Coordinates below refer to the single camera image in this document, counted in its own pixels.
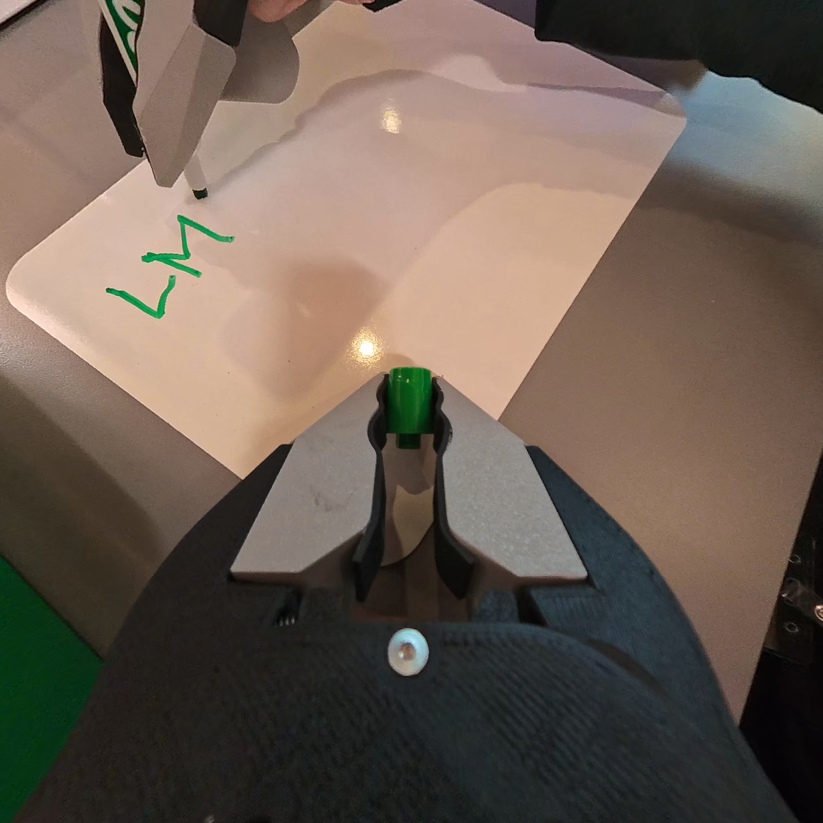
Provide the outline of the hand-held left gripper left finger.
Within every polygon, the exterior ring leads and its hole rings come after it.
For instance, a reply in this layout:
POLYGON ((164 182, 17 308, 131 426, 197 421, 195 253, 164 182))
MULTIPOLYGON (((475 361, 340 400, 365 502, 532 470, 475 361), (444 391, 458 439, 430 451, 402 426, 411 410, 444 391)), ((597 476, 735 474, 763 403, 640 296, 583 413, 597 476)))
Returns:
POLYGON ((364 602, 384 556, 387 375, 300 434, 231 567, 300 590, 351 587, 364 602))

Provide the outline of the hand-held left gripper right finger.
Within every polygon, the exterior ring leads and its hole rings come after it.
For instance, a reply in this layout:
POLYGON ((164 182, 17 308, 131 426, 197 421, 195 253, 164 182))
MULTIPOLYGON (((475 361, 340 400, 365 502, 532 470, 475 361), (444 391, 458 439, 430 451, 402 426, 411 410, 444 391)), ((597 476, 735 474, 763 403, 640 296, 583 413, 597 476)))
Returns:
POLYGON ((582 583, 587 571, 526 444, 433 379, 436 569, 457 598, 582 583))

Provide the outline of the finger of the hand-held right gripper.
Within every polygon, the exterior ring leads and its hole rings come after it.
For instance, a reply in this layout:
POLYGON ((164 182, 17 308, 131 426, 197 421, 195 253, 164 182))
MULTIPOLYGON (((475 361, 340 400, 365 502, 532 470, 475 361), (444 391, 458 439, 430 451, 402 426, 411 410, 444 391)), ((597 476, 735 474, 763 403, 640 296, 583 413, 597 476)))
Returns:
POLYGON ((283 21, 266 23, 246 19, 235 65, 221 93, 221 101, 279 105, 293 92, 300 57, 283 21))
POLYGON ((131 34, 136 65, 114 26, 99 27, 102 99, 118 139, 126 154, 147 160, 158 186, 183 176, 191 189, 205 189, 202 172, 189 168, 234 68, 234 48, 199 26, 139 26, 131 34))

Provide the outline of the green marker cap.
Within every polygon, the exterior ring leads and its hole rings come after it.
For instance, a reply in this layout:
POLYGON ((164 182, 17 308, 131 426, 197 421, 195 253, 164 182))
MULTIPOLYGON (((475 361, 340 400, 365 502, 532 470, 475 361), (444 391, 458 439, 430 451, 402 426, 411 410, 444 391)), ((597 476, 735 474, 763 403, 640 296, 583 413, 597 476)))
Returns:
POLYGON ((433 378, 421 367, 397 367, 388 374, 386 431, 396 447, 419 449, 423 436, 433 430, 433 378))

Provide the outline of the white whiteboard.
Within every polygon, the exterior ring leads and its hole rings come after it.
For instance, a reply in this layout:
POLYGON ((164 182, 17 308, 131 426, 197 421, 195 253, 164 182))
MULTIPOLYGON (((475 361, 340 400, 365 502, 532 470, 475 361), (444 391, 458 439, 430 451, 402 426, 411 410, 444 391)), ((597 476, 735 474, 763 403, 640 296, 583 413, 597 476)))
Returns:
POLYGON ((400 365, 499 417, 685 126, 476 2, 335 4, 294 39, 285 103, 217 107, 208 198, 143 162, 6 282, 241 478, 400 365))

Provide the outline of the person's right hand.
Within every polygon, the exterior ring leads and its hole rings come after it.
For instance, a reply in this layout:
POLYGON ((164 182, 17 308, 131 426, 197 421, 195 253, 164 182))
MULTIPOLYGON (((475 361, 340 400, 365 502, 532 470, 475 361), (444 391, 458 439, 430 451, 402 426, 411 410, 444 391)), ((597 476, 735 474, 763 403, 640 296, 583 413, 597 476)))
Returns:
POLYGON ((365 6, 369 1, 248 1, 247 11, 263 23, 286 21, 294 30, 298 30, 336 3, 365 6))

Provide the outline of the green plastic bin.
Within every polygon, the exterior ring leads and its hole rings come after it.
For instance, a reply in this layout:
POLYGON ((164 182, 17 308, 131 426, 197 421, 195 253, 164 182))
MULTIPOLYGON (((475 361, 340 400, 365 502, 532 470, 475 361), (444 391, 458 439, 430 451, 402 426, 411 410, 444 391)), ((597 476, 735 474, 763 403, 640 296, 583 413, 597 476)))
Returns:
POLYGON ((65 746, 99 656, 1 560, 1 821, 14 820, 65 746))

